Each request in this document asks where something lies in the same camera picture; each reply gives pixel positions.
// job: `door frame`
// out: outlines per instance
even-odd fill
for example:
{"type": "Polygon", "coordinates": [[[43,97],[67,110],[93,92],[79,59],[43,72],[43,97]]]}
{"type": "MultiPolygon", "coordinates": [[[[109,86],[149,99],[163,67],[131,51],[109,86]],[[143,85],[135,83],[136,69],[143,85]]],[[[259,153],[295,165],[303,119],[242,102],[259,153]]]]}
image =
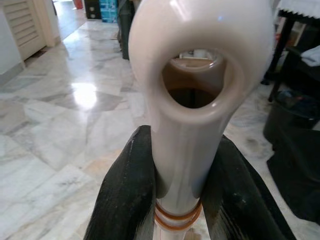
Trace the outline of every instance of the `door frame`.
{"type": "Polygon", "coordinates": [[[51,0],[32,0],[36,14],[40,21],[45,43],[48,47],[55,47],[57,44],[61,42],[61,39],[60,35],[56,37],[54,36],[52,23],[49,19],[49,13],[45,1],[51,2],[51,0]]]}

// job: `white door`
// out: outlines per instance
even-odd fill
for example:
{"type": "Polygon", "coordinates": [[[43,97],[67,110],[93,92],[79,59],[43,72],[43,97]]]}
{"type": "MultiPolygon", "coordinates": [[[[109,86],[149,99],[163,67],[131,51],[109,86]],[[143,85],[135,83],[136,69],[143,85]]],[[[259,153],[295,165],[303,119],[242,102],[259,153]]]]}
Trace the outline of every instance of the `white door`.
{"type": "Polygon", "coordinates": [[[46,46],[33,0],[4,0],[3,11],[23,60],[46,46]]]}

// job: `hole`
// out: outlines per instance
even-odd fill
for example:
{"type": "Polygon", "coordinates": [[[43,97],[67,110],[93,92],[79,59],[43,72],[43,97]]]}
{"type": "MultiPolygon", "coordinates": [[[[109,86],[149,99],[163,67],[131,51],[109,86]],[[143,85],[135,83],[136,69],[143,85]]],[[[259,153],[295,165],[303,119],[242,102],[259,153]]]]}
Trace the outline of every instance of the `hole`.
{"type": "Polygon", "coordinates": [[[178,104],[198,109],[212,103],[219,95],[224,72],[225,61],[221,55],[211,50],[195,49],[171,59],[162,71],[162,79],[178,104]]]}

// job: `marble floor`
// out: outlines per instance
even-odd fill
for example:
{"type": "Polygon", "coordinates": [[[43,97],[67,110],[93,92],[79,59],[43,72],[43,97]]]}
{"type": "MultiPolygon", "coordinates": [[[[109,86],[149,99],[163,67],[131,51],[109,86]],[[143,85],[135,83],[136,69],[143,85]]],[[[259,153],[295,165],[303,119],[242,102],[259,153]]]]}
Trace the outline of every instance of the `marble floor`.
{"type": "MultiPolygon", "coordinates": [[[[89,21],[0,87],[0,240],[81,240],[100,184],[136,127],[147,124],[116,24],[89,21]]],[[[320,226],[296,218],[266,161],[271,106],[260,85],[225,130],[264,179],[298,240],[320,226]]],[[[208,240],[203,217],[187,237],[208,240]]]]}
{"type": "Polygon", "coordinates": [[[87,21],[85,10],[84,8],[75,9],[72,0],[54,0],[53,2],[58,17],[60,38],[63,40],[87,21]]]}

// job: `white plastic tube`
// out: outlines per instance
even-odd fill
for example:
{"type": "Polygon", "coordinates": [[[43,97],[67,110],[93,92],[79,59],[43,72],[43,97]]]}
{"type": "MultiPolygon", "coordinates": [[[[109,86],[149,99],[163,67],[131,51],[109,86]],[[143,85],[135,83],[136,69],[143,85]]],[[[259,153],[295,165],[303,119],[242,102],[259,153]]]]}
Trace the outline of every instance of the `white plastic tube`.
{"type": "MultiPolygon", "coordinates": [[[[262,79],[273,43],[268,0],[143,0],[140,4],[131,25],[129,56],[151,122],[158,205],[169,215],[184,216],[195,208],[224,129],[262,79]],[[172,62],[179,53],[193,49],[217,51],[222,57],[198,68],[172,62]],[[214,97],[205,106],[188,108],[169,93],[183,88],[214,97]]],[[[161,218],[168,225],[179,225],[161,218]]],[[[177,239],[177,234],[168,233],[162,240],[177,239]]]]}

